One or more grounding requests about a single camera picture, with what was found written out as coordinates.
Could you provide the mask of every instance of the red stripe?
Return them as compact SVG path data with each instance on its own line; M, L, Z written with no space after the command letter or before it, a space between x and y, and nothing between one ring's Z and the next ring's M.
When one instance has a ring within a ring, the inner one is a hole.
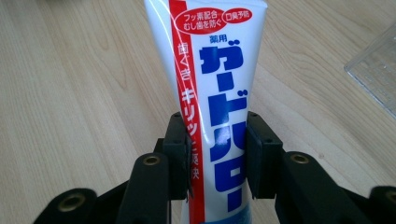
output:
M205 197L204 197L204 169L203 169L203 150L202 150L202 138L201 138L201 122L198 104L198 92L196 88L195 80L195 69L192 55L192 43L190 35L181 33L175 27L175 18L181 12L187 10L187 3L180 0L169 0L169 7L171 12L171 24L172 24L172 38L173 47L175 53L175 68L177 75L177 90L180 102L181 113L188 131L191 132L191 140L193 143L192 154L197 154L196 163L191 163L191 188L193 198L189 196L189 210L190 210L190 224L199 224L205 222ZM179 47L186 47L186 52L180 53ZM182 74L185 75L186 71L190 70L190 79L183 79ZM189 100L183 100L183 92L191 93L193 96L184 95Z

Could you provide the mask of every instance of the transparent tray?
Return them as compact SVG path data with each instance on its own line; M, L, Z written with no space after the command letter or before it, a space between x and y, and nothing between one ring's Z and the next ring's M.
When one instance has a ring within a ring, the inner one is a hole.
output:
M396 23L345 70L396 119Z

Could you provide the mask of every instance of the red oval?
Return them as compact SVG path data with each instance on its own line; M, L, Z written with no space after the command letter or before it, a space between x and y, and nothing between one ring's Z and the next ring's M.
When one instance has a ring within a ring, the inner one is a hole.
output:
M177 15L175 25L179 31L187 34L212 34L227 24L222 19L223 12L223 10L214 7L187 10Z
M225 11L222 19L227 23L240 23L250 20L253 13L247 8L236 7Z

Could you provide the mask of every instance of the light wood surface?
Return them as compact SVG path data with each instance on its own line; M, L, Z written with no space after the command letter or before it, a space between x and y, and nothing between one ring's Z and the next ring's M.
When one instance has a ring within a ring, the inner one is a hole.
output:
M396 120L343 69L396 21L396 2L268 4L250 110L341 186L396 186ZM127 180L176 111L143 0L0 1L0 223ZM273 201L252 204L254 223L277 223Z

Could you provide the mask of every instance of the tube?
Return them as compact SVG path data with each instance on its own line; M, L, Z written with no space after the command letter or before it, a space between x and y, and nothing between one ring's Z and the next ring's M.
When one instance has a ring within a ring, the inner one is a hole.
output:
M192 141L182 223L251 223L245 132L267 4L145 0L151 32Z

